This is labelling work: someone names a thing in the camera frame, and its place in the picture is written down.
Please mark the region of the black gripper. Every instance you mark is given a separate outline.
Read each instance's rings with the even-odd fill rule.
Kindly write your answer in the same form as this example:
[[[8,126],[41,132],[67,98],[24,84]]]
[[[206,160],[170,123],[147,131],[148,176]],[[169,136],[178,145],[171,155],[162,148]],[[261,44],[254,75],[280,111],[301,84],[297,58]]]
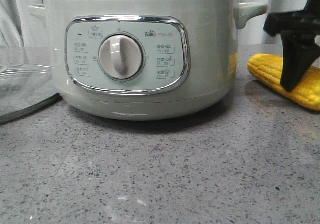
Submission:
[[[320,33],[320,0],[307,0],[304,9],[269,13],[263,29],[279,34],[283,46],[283,67],[280,83],[291,92],[317,59],[317,36]]]

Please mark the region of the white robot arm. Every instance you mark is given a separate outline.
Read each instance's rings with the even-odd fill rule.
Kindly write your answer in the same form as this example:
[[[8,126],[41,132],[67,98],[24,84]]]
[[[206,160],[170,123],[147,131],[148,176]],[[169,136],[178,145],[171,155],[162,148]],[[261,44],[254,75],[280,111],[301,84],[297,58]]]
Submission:
[[[320,0],[271,0],[263,29],[281,36],[283,71],[280,83],[291,92],[320,56]]]

